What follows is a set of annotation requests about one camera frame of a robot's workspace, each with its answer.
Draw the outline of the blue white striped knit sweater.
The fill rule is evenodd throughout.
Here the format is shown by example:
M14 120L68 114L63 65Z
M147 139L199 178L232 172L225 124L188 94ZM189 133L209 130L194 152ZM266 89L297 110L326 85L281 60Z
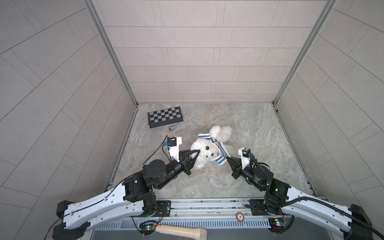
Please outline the blue white striped knit sweater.
M227 149L225 148L225 145L221 141L213 138L210 134L199 134L198 138L199 139L206 139L206 140L210 141L212 144L217 146L217 149L219 150L219 154L217 154L217 156L214 157L213 160L216 163L218 163L220 166L223 165L227 161L228 157L230 157L230 154L227 151Z

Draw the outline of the white plush teddy bear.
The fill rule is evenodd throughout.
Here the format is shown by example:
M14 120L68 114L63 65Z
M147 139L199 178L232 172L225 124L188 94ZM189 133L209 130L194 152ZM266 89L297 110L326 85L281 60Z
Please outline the white plush teddy bear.
M230 139L232 128L229 126L213 126L208 134L224 144ZM201 151L194 164L194 169L202 169L208 162L215 162L213 158L219 154L217 146L206 139L197 138L197 140L193 142L191 150Z

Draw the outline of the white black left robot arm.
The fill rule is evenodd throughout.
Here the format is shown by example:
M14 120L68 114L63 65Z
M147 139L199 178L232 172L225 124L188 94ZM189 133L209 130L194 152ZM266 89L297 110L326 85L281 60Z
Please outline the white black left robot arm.
M107 192L78 203L58 203L57 216L62 222L53 228L52 238L77 240L85 232L123 217L168 217L171 202L157 202L154 190L160 190L180 173L190 175L199 153L180 151L179 160L169 163L153 160Z

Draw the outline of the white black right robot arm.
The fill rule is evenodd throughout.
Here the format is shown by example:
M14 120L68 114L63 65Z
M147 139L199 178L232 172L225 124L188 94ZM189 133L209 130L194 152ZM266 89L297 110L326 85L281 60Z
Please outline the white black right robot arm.
M260 192L265 192L265 212L304 219L345 240L371 240L374 235L383 237L374 229L364 209L358 205L346 207L310 196L275 179L268 167L259 163L253 155L249 155L245 167L242 159L228 158L227 161L234 179L242 177Z

